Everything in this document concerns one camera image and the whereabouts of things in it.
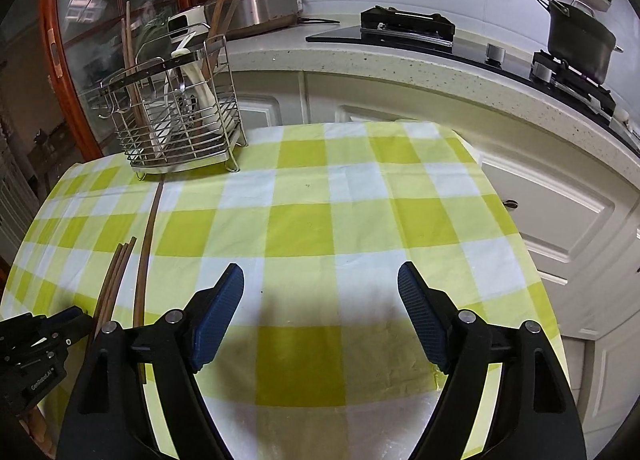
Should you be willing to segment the left hand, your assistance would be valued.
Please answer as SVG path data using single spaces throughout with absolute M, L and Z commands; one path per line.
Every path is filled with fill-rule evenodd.
M 19 417 L 18 420 L 20 420 L 22 427 L 40 450 L 49 459 L 54 459 L 56 453 L 55 443 L 53 443 L 47 421 L 41 414 L 40 409 L 35 406 L 31 410 L 25 412 L 25 414 L 23 414 L 22 417 Z

